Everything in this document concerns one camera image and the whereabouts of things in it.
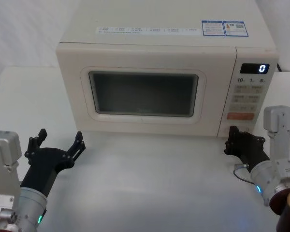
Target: microwave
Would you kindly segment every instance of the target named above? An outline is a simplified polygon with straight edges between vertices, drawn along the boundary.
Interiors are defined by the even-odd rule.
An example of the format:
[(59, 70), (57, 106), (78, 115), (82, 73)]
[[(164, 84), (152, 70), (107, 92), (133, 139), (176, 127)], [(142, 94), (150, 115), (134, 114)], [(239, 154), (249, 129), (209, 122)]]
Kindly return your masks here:
[(251, 131), (278, 62), (254, 0), (83, 0), (57, 57), (78, 130)]

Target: microwave button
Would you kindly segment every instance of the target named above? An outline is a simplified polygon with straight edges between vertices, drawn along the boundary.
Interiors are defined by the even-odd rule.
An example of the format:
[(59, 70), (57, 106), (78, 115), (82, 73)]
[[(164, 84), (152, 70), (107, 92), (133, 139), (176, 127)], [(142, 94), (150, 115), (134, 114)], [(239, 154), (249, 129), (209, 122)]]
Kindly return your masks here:
[(250, 93), (250, 91), (251, 91), (250, 86), (247, 85), (235, 86), (234, 89), (235, 93)]
[(229, 111), (232, 111), (232, 112), (239, 111), (239, 105), (238, 104), (231, 104), (230, 108), (229, 108)]
[(257, 105), (247, 105), (247, 112), (255, 112), (257, 110)]
[(250, 93), (259, 94), (259, 93), (262, 93), (262, 91), (263, 91), (263, 86), (251, 86)]
[(228, 120), (253, 120), (255, 117), (254, 113), (228, 113)]
[(259, 95), (248, 95), (246, 96), (246, 102), (248, 103), (258, 103), (260, 101)]
[(246, 102), (246, 97), (244, 95), (233, 95), (232, 102)]
[(247, 112), (248, 111), (248, 105), (239, 105), (238, 106), (238, 112)]

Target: microwave control panel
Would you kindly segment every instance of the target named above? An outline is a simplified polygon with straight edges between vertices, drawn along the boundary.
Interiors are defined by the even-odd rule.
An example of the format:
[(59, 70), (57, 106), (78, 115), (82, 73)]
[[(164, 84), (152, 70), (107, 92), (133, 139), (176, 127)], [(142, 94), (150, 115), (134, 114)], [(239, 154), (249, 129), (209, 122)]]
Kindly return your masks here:
[(263, 101), (263, 93), (267, 91), (266, 76), (269, 64), (242, 64), (240, 75), (234, 80), (231, 102), (227, 114), (228, 120), (253, 120), (258, 104)]
[(230, 126), (252, 131), (270, 86), (278, 57), (272, 53), (252, 55), (240, 49), (236, 59), (218, 136), (227, 136)]

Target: white table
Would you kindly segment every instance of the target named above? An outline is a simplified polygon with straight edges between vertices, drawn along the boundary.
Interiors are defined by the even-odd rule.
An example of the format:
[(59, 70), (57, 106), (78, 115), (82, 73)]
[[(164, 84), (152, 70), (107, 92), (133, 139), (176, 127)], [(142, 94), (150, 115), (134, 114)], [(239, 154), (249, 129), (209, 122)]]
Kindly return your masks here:
[[(276, 73), (264, 105), (290, 106), (290, 73)], [(43, 146), (68, 149), (76, 135), (57, 68), (7, 68), (0, 76), (0, 130), (22, 152), (46, 128)], [(264, 136), (260, 115), (255, 134)], [(272, 232), (278, 216), (253, 185), (232, 175), (226, 139), (84, 132), (87, 149), (50, 192), (40, 232)], [(29, 165), (19, 160), (19, 178)]]

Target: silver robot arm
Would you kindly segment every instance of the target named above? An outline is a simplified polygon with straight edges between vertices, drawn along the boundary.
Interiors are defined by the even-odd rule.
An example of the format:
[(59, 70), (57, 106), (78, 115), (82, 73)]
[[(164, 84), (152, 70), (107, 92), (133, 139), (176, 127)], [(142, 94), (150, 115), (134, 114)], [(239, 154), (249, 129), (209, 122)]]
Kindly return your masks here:
[(16, 221), (15, 210), (20, 196), (17, 160), (21, 157), (18, 135), (0, 131), (0, 224)]
[(30, 168), (20, 184), (16, 171), (21, 157), (18, 135), (0, 131), (0, 232), (36, 232), (57, 174), (72, 168), (86, 148), (81, 132), (68, 151), (40, 148), (46, 137), (42, 129), (38, 137), (29, 138), (25, 157)]
[(290, 232), (290, 107), (264, 109), (264, 128), (270, 137), (270, 158), (265, 139), (230, 127), (225, 153), (237, 156), (247, 168), (264, 204), (280, 215), (277, 232)]

